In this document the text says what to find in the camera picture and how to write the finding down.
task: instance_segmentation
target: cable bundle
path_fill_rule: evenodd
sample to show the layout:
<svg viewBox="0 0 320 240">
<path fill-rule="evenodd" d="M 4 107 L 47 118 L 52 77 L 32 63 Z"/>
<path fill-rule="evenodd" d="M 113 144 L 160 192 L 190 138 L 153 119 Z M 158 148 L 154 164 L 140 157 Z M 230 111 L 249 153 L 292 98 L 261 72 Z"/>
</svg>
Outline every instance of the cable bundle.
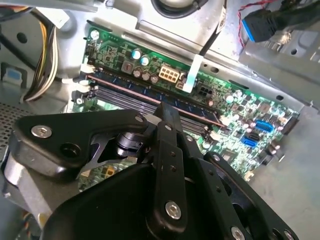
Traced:
<svg viewBox="0 0 320 240">
<path fill-rule="evenodd" d="M 34 76 L 30 89 L 21 97 L 21 102 L 37 100 L 45 93 L 55 80 L 58 70 L 58 42 L 56 27 L 47 20 L 42 14 L 32 7 L 18 6 L 0 6 L 0 9 L 11 9 L 12 14 L 0 17 L 0 23 L 19 18 L 25 14 L 31 13 L 38 19 L 42 33 L 42 52 L 34 66 L 27 56 L 24 55 L 14 44 L 10 42 L 2 33 L 0 33 L 0 43 L 3 44 L 25 65 L 34 70 Z"/>
</svg>

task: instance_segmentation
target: metal screw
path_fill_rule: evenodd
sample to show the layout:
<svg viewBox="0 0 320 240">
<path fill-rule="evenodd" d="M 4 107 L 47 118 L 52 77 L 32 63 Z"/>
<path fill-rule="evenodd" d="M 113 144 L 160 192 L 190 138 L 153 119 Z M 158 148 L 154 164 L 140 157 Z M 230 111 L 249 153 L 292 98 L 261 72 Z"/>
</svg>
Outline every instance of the metal screw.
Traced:
<svg viewBox="0 0 320 240">
<path fill-rule="evenodd" d="M 294 237 L 287 230 L 284 231 L 284 234 L 289 240 L 295 240 Z"/>
<path fill-rule="evenodd" d="M 190 141 L 190 142 L 192 142 L 194 139 L 191 137 L 191 136 L 189 136 L 189 135 L 187 135 L 186 136 L 186 139 L 188 139 L 188 141 Z"/>
<path fill-rule="evenodd" d="M 169 125 L 165 125 L 165 128 L 168 129 L 169 131 L 172 130 L 172 128 Z"/>
<path fill-rule="evenodd" d="M 98 40 L 99 39 L 99 32 L 97 30 L 92 30 L 90 32 L 90 37 L 93 39 L 93 40 Z"/>
<path fill-rule="evenodd" d="M 10 192 L 7 192 L 7 193 L 4 194 L 4 198 L 7 199 L 7 198 L 10 198 L 10 197 L 11 197 L 11 193 Z"/>
<path fill-rule="evenodd" d="M 173 219 L 178 220 L 181 218 L 180 207 L 174 201 L 168 201 L 165 204 L 166 213 Z"/>
<path fill-rule="evenodd" d="M 214 160 L 216 160 L 217 162 L 220 161 L 220 158 L 217 155 L 213 155 Z"/>
<path fill-rule="evenodd" d="M 52 131 L 48 126 L 37 125 L 31 129 L 32 135 L 37 138 L 47 139 L 52 135 Z"/>
<path fill-rule="evenodd" d="M 84 103 L 84 100 L 82 99 L 82 98 L 77 98 L 76 100 L 75 100 L 75 102 L 76 102 L 76 104 L 83 104 Z"/>
<path fill-rule="evenodd" d="M 136 116 L 135 117 L 135 120 L 137 120 L 138 122 L 140 122 L 140 123 L 142 123 L 144 120 L 141 118 L 141 117 L 139 117 L 139 116 Z"/>
<path fill-rule="evenodd" d="M 231 228 L 231 233 L 235 240 L 245 240 L 244 234 L 240 231 L 238 227 L 233 226 Z"/>
</svg>

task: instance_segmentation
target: green circuit board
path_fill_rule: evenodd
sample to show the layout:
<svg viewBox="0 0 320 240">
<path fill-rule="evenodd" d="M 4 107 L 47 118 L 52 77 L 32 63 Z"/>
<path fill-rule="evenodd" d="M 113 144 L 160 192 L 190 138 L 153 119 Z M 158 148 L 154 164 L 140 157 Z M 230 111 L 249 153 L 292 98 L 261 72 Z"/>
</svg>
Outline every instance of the green circuit board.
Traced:
<svg viewBox="0 0 320 240">
<path fill-rule="evenodd" d="M 133 59 L 133 51 L 139 51 L 141 55 L 139 59 Z M 142 57 L 148 59 L 147 65 L 142 64 Z M 193 91 L 191 93 L 184 92 L 181 85 L 178 86 L 178 84 L 184 84 L 183 76 L 188 73 L 190 66 L 127 41 L 97 26 L 89 30 L 83 63 L 93 65 L 96 68 L 109 69 L 116 73 L 125 73 L 135 77 L 138 84 L 145 83 L 147 87 L 148 84 L 157 86 L 174 93 L 176 98 L 181 98 L 186 103 L 193 101 L 192 104 L 199 103 L 199 106 L 205 106 L 212 111 L 218 110 L 221 115 L 219 120 L 224 127 L 212 125 L 211 132 L 207 137 L 191 132 L 188 134 L 196 139 L 203 154 L 208 151 L 216 151 L 245 179 L 248 172 L 254 171 L 261 164 L 258 161 L 259 154 L 266 150 L 273 140 L 279 141 L 283 137 L 282 128 L 292 116 L 296 115 L 296 112 L 284 105 L 266 99 L 232 82 L 218 79 L 214 74 L 199 72 Z M 172 82 L 161 78 L 163 66 L 179 73 L 179 79 Z M 148 73 L 151 77 L 158 76 L 157 81 L 135 76 L 136 69 L 139 69 L 141 73 Z M 86 100 L 84 104 L 75 104 L 72 111 L 114 109 L 119 109 L 119 107 L 109 102 L 90 99 Z M 267 132 L 255 127 L 247 127 L 248 120 L 253 122 L 261 120 L 270 123 L 274 129 Z M 250 134 L 249 131 L 259 137 L 255 147 L 243 143 L 242 138 Z"/>
</svg>

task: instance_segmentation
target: pivot bolt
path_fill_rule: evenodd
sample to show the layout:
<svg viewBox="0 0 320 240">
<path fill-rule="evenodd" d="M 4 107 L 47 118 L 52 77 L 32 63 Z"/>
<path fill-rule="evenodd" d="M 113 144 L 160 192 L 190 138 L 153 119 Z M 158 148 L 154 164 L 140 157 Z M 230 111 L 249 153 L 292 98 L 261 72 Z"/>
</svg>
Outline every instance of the pivot bolt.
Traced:
<svg viewBox="0 0 320 240">
<path fill-rule="evenodd" d="M 188 139 L 188 141 L 190 141 L 190 142 L 192 142 L 194 139 L 191 137 L 191 136 L 189 136 L 189 135 L 187 135 L 186 136 L 186 139 Z"/>
<path fill-rule="evenodd" d="M 235 240 L 245 240 L 244 234 L 240 231 L 238 227 L 233 226 L 231 228 L 231 233 Z"/>
<path fill-rule="evenodd" d="M 51 135 L 52 135 L 51 129 L 48 126 L 44 126 L 44 125 L 34 126 L 31 129 L 31 133 L 35 137 L 41 138 L 41 139 L 47 139 L 47 138 L 51 137 Z"/>
<path fill-rule="evenodd" d="M 181 209 L 174 201 L 168 201 L 165 204 L 165 211 L 171 218 L 175 220 L 181 218 Z"/>
<path fill-rule="evenodd" d="M 169 131 L 172 130 L 172 128 L 169 125 L 165 125 L 165 128 L 168 129 Z"/>
<path fill-rule="evenodd" d="M 285 236 L 289 239 L 289 240 L 295 240 L 294 237 L 290 234 L 290 232 L 288 231 L 284 231 Z"/>
</svg>

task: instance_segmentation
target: blue connector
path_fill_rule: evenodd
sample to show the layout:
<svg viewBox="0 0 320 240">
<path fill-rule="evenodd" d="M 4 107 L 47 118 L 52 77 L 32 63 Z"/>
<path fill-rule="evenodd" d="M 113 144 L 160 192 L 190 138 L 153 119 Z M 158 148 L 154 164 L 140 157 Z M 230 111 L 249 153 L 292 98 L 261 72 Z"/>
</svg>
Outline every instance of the blue connector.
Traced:
<svg viewBox="0 0 320 240">
<path fill-rule="evenodd" d="M 256 124 L 255 127 L 257 129 L 268 132 L 268 133 L 271 133 L 275 129 L 275 127 L 272 124 L 266 121 L 257 120 L 255 124 Z"/>
<path fill-rule="evenodd" d="M 255 147 L 258 145 L 258 142 L 257 142 L 257 141 L 253 141 L 253 140 L 247 138 L 246 136 L 244 136 L 243 138 L 241 138 L 241 142 L 242 142 L 244 145 L 247 145 L 247 146 L 250 147 L 250 148 L 255 148 Z"/>
</svg>

